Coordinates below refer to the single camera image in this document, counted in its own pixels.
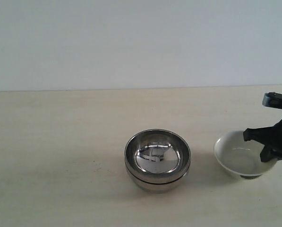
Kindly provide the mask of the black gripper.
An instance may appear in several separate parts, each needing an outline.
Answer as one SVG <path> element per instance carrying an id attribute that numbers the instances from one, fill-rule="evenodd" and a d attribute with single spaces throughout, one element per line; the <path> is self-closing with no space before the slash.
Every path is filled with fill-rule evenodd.
<path id="1" fill-rule="evenodd" d="M 243 131 L 243 140 L 254 140 L 261 144 L 276 144 L 276 149 L 269 145 L 264 145 L 260 160 L 263 163 L 270 162 L 273 159 L 282 160 L 282 119 L 275 125 L 275 136 L 273 127 L 247 128 Z"/>

